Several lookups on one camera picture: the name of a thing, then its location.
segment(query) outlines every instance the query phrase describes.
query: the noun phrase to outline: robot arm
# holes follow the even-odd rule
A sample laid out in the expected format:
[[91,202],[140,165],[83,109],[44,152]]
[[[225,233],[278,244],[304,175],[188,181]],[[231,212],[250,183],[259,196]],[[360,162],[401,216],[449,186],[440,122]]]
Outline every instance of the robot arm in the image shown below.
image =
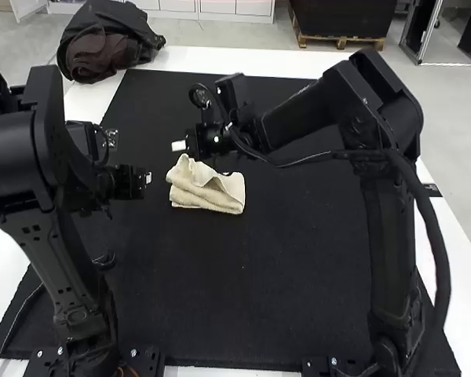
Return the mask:
[[0,228],[21,246],[53,301],[65,362],[46,375],[110,377],[120,361],[114,300],[71,213],[142,199],[150,176],[105,166],[107,154],[98,162],[102,130],[72,123],[70,132],[86,143],[83,154],[65,126],[62,94],[54,66],[32,68],[27,85],[11,90],[0,76]]
[[[237,151],[275,167],[348,159],[360,177],[367,209],[371,253],[367,319],[374,359],[385,377],[412,374],[416,360],[429,348],[428,341],[443,328],[450,297],[443,238],[415,173],[423,124],[418,102],[373,50],[353,54],[261,116],[254,114],[243,75],[225,77],[215,85],[214,98],[199,85],[192,88],[190,98],[201,108],[203,121],[187,131],[184,141],[173,143],[173,149],[185,149],[196,159]],[[213,119],[213,103],[220,108],[221,121]],[[345,150],[287,163],[272,159],[273,151],[333,125],[340,130]],[[414,198],[436,259],[439,284],[433,324],[425,324],[417,285]]]

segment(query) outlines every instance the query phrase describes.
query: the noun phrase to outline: cable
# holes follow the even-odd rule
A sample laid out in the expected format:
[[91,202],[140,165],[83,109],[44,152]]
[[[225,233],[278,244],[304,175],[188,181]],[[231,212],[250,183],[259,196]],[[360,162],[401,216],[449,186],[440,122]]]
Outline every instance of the cable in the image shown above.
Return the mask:
[[100,125],[94,124],[94,129],[97,133],[101,134],[104,138],[104,156],[101,161],[93,162],[96,167],[105,167],[110,159],[110,141],[108,140],[108,135],[104,132],[103,127]]
[[447,248],[443,235],[441,234],[440,224],[436,217],[433,205],[429,199],[429,194],[424,186],[418,179],[413,166],[395,149],[387,149],[384,152],[371,152],[371,151],[329,151],[322,152],[315,155],[307,156],[303,159],[298,159],[290,163],[278,164],[270,160],[269,157],[264,156],[259,151],[254,150],[249,145],[245,144],[241,138],[239,131],[234,126],[228,128],[232,140],[240,151],[243,153],[259,159],[266,163],[270,163],[274,167],[284,168],[297,166],[302,163],[319,162],[333,158],[351,158],[353,156],[363,156],[373,159],[374,157],[381,158],[383,155],[400,171],[403,179],[406,181],[408,188],[415,198],[417,208],[424,219],[429,243],[434,257],[436,266],[436,295],[434,299],[434,310],[429,326],[426,326],[422,341],[420,344],[421,352],[416,356],[414,364],[414,376],[427,375],[427,368],[429,367],[429,352],[434,346],[435,339],[442,332],[445,320],[447,318],[448,306],[450,304],[451,296],[451,276],[450,276],[450,263],[448,261]]
[[333,159],[338,153],[343,152],[343,151],[326,151],[326,152],[320,152],[314,155],[302,157],[300,159],[296,159],[296,160],[289,161],[286,163],[276,162],[273,159],[269,158],[268,156],[265,156],[264,154],[260,153],[256,149],[251,148],[248,144],[246,144],[243,141],[242,135],[240,134],[239,130],[237,130],[236,127],[230,126],[228,128],[228,132],[230,133],[230,136],[232,137],[232,141],[234,142],[234,144],[244,154],[250,157],[253,157],[255,159],[259,159],[260,161],[263,161],[264,163],[269,163],[273,167],[276,167],[278,169],[284,169],[287,167],[295,167],[297,165],[301,165],[305,163],[318,163],[322,161],[327,161],[327,160]]
[[375,372],[380,370],[380,365],[377,363],[370,365],[364,371],[361,372],[359,375],[348,375],[347,373],[341,371],[338,368],[333,368],[337,372],[338,377],[368,377],[369,375],[373,375]]
[[414,376],[419,376],[419,372],[420,375],[424,376],[427,375],[426,372],[429,367],[429,353],[434,347],[436,338],[442,332],[447,318],[451,295],[450,263],[436,212],[429,199],[429,194],[419,181],[413,166],[395,149],[387,150],[385,153],[391,163],[400,170],[408,188],[415,197],[418,211],[424,219],[436,266],[436,294],[434,296],[432,320],[431,324],[426,326],[422,336],[421,352],[416,356],[417,360],[414,366]]
[[[204,104],[204,103],[201,103],[201,102],[198,101],[198,98],[195,97],[195,93],[198,92],[198,91],[202,91],[204,93],[209,94],[209,97],[211,97],[209,99],[209,101],[210,101],[209,104],[208,104],[208,102],[206,102]],[[212,103],[215,103],[218,107],[218,111],[220,112],[221,118],[225,121],[225,123],[230,122],[230,118],[228,116],[227,111],[225,110],[225,107],[221,103],[220,97],[216,96],[213,93],[213,91],[210,88],[208,88],[207,86],[205,86],[204,84],[201,84],[200,82],[197,82],[196,84],[192,85],[192,87],[188,91],[188,98],[190,99],[190,101],[197,108],[201,108],[201,109],[207,109],[209,106],[211,106]]]
[[[99,258],[92,260],[93,264],[98,268],[100,271],[107,271],[115,266],[116,263],[116,253],[114,251],[109,251],[105,255],[101,255]],[[16,316],[14,317],[13,322],[10,325],[9,330],[7,331],[7,335],[3,339],[2,345],[0,346],[0,358],[2,357],[2,353],[4,349],[9,345],[10,339],[14,336],[16,332],[16,326],[19,322],[20,316],[22,315],[23,311],[31,304],[31,302],[41,293],[43,292],[44,284],[40,284],[36,287],[28,297],[26,297],[23,301],[23,304],[17,311]]]
[[14,320],[12,324],[10,325],[9,331],[7,331],[7,335],[3,339],[2,345],[0,346],[0,357],[2,356],[3,350],[9,345],[9,341],[12,338],[13,332],[15,330],[17,321],[19,320],[21,314],[23,313],[23,310],[26,306],[30,304],[30,302],[38,296],[38,294],[42,291],[44,288],[44,284],[40,284],[38,287],[36,287],[28,297],[23,301],[23,304],[17,311],[16,316],[14,317]]

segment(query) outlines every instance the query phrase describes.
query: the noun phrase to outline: metal frame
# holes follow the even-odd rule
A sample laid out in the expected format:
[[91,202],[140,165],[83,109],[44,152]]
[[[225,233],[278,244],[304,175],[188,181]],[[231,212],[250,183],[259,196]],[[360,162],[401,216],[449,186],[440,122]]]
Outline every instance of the metal frame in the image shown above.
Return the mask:
[[444,0],[437,0],[436,4],[433,8],[433,13],[431,13],[431,17],[429,18],[429,23],[427,25],[427,29],[425,30],[424,40],[422,41],[422,45],[418,53],[414,53],[408,46],[407,46],[407,35],[408,29],[410,27],[410,22],[412,17],[414,16],[415,7],[418,6],[418,0],[413,2],[410,5],[410,9],[408,10],[408,17],[407,22],[405,23],[403,34],[401,35],[400,40],[400,47],[401,49],[407,54],[408,57],[415,63],[415,65],[423,65],[423,66],[434,66],[434,67],[471,67],[471,63],[426,63],[424,61],[425,52],[429,46],[429,41],[431,40],[431,35],[434,31],[434,25],[438,21],[440,17],[441,7],[443,5]]

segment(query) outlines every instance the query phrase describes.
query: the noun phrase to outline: towel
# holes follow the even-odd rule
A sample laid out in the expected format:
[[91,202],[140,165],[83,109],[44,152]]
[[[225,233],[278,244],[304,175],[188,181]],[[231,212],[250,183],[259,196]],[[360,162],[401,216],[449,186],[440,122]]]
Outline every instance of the towel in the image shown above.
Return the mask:
[[184,153],[167,172],[166,181],[172,184],[173,207],[203,208],[227,214],[241,214],[244,210],[246,191],[241,173],[219,174]]

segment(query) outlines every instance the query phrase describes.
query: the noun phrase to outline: black cable sleeve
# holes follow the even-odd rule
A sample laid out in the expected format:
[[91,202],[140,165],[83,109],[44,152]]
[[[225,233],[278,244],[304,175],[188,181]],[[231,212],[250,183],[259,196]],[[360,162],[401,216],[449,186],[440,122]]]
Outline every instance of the black cable sleeve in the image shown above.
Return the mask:
[[[101,255],[99,258],[93,259],[93,264],[100,270],[100,271],[107,271],[115,266],[116,263],[116,253],[114,251],[109,251],[105,255]],[[38,287],[36,287],[28,297],[26,297],[23,301],[23,304],[17,311],[16,316],[14,317],[14,320],[12,324],[10,325],[9,331],[7,331],[7,335],[3,339],[2,345],[0,346],[0,358],[2,357],[2,353],[5,348],[9,345],[10,340],[13,338],[13,336],[16,333],[16,327],[19,323],[19,319],[24,312],[24,310],[33,302],[35,298],[38,297],[40,293],[44,291],[44,284],[40,284]]]
[[21,317],[21,314],[24,312],[24,310],[31,305],[31,302],[38,297],[38,294],[43,291],[44,284],[40,284],[38,287],[36,287],[28,297],[23,301],[23,304],[17,311],[16,316],[14,317],[14,320],[12,324],[10,325],[9,331],[7,331],[7,335],[3,339],[2,345],[0,346],[0,358],[2,357],[3,350],[9,345],[10,339],[13,338],[15,332],[16,332],[16,325]]
[[341,371],[338,368],[334,368],[334,370],[337,372],[338,377],[368,377],[369,375],[373,375],[375,372],[378,372],[380,370],[380,365],[378,365],[377,363],[372,364],[364,371],[362,371],[359,375],[348,375],[347,373]]
[[413,376],[427,376],[429,370],[429,354],[435,346],[436,338],[442,332],[447,318],[448,306],[451,296],[450,263],[448,261],[447,248],[441,234],[440,224],[436,217],[429,195],[419,181],[413,166],[395,149],[385,151],[391,163],[397,167],[408,184],[408,188],[415,197],[417,208],[424,219],[425,228],[431,244],[434,263],[436,265],[436,294],[434,297],[434,310],[429,326],[426,326],[420,352],[415,357]]

